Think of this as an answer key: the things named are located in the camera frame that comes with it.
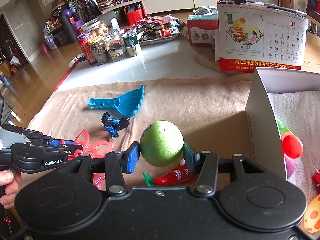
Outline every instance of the spiral binding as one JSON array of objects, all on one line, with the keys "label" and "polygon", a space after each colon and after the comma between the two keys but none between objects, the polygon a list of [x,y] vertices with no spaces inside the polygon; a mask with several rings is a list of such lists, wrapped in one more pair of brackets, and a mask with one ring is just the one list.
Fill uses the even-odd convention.
[{"label": "spiral binding", "polygon": [[225,1],[225,0],[223,0],[223,2],[220,2],[220,4],[222,4],[222,7],[247,8],[247,9],[260,10],[260,11],[265,11],[265,12],[272,12],[272,13],[277,13],[277,14],[281,14],[281,15],[286,15],[286,16],[292,17],[292,18],[297,19],[297,20],[306,19],[306,17],[300,16],[300,15],[292,13],[292,12],[283,11],[283,10],[279,10],[279,9],[275,9],[275,8],[267,8],[267,7],[265,7],[263,5],[260,5],[260,4],[234,3],[232,1]]}]

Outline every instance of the orange spotted egg toy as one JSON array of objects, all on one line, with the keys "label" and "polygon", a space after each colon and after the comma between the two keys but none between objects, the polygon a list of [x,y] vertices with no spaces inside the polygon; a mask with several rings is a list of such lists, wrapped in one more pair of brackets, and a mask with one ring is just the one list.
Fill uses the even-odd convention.
[{"label": "orange spotted egg toy", "polygon": [[320,231],[320,195],[308,204],[303,216],[303,227],[310,233]]}]

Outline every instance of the cardboard box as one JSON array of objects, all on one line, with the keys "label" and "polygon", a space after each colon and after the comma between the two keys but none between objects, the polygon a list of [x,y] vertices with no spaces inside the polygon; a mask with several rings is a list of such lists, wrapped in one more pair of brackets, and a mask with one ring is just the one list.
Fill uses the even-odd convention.
[{"label": "cardboard box", "polygon": [[211,35],[219,28],[214,14],[190,15],[187,19],[190,46],[212,46]]},{"label": "cardboard box", "polygon": [[295,93],[319,89],[319,73],[256,68],[245,112],[253,158],[257,163],[287,179],[280,131],[267,93]]}]

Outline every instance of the white towel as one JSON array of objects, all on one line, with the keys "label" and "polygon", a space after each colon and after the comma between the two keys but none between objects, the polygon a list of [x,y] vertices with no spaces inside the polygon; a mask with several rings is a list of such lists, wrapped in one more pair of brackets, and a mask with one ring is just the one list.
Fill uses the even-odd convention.
[{"label": "white towel", "polygon": [[[309,203],[317,196],[311,181],[311,177],[316,173],[314,166],[320,169],[320,92],[303,91],[268,96],[275,116],[280,118],[303,144],[303,153],[296,159],[296,169],[288,181],[303,191]],[[320,231],[308,235],[316,239],[320,236]]]}]

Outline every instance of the desk calendar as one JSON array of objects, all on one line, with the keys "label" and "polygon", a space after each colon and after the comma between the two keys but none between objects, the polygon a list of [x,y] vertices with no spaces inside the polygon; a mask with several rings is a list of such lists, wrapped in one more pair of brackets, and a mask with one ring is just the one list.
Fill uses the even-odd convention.
[{"label": "desk calendar", "polygon": [[218,18],[220,70],[301,68],[307,31],[305,13],[267,8],[263,3],[222,1],[218,3]]}]

